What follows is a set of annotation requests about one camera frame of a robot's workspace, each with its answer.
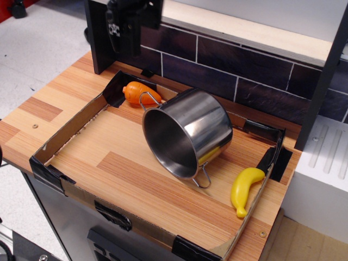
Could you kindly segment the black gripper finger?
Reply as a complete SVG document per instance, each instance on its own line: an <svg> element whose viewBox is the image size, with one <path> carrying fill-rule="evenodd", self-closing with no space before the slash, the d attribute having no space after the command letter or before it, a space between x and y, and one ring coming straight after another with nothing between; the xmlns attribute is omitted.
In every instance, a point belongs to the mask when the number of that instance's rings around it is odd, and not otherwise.
<svg viewBox="0 0 348 261"><path fill-rule="evenodd" d="M141 25L147 28L158 29L161 23L163 0L141 1L143 7L140 11Z"/></svg>
<svg viewBox="0 0 348 261"><path fill-rule="evenodd" d="M124 22L107 21L107 11L105 13L108 35L112 48L115 53L139 56L140 47L140 14L129 17Z"/></svg>

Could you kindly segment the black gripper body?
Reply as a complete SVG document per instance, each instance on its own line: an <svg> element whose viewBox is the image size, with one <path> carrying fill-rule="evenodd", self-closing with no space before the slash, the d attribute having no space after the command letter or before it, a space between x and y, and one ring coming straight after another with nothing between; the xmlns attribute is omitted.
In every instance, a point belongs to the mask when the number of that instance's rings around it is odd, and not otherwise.
<svg viewBox="0 0 348 261"><path fill-rule="evenodd" d="M110 0L107 3L107 21L124 22L127 18L139 15L148 6L148 1Z"/></svg>

